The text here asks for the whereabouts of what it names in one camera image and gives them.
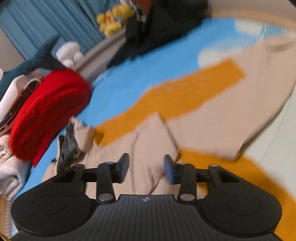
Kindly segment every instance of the orange stripe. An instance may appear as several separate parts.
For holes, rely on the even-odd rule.
[[[178,81],[158,85],[143,95],[131,109],[98,126],[95,141],[108,145],[133,131],[155,112],[159,112],[165,121],[185,114],[243,77],[244,74],[235,63],[227,60]]]
[[[272,182],[254,162],[245,157],[238,161],[222,160],[214,156],[182,150],[180,155],[183,162],[191,163],[196,168],[207,168],[210,164],[217,164],[248,182],[274,195],[283,208],[283,216],[276,229],[276,235],[284,241],[296,240],[296,203],[282,187]]]

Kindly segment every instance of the metal bolt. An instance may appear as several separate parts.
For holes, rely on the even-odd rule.
[[[112,200],[112,198],[113,198],[113,196],[112,196],[111,194],[109,194],[109,193],[104,193],[104,194],[101,194],[101,195],[99,196],[99,199],[100,199],[100,201],[102,201],[102,202],[110,201],[110,200]]]
[[[194,196],[190,193],[186,193],[186,194],[182,194],[180,196],[180,199],[183,201],[186,201],[186,202],[190,202],[190,201],[194,200]]]

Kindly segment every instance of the white wall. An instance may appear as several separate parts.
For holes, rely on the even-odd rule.
[[[24,62],[24,57],[18,52],[10,39],[0,28],[0,68],[8,71]]]
[[[3,76],[3,70],[0,69],[0,79],[2,78],[2,76]]]
[[[212,9],[243,9],[296,21],[296,8],[288,0],[208,0]]]

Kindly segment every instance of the teal fabric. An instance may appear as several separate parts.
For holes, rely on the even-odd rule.
[[[58,36],[51,38],[37,51],[32,59],[27,60],[16,68],[3,73],[3,77],[0,81],[0,101],[2,100],[11,82],[20,75],[29,74],[38,68],[51,70],[65,69],[65,66],[63,66],[61,62],[55,59],[51,54],[51,50],[56,44],[58,38]]]
[[[25,59],[56,35],[57,48],[76,41],[84,53],[104,38],[75,0],[5,0],[0,4],[0,27]]]

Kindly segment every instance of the white towel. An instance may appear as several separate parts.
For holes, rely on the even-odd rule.
[[[11,150],[8,146],[10,135],[0,136],[0,163],[5,162],[11,156]]]
[[[21,161],[15,156],[0,163],[0,195],[4,195],[8,201],[13,200],[24,186],[29,168],[29,161]]]

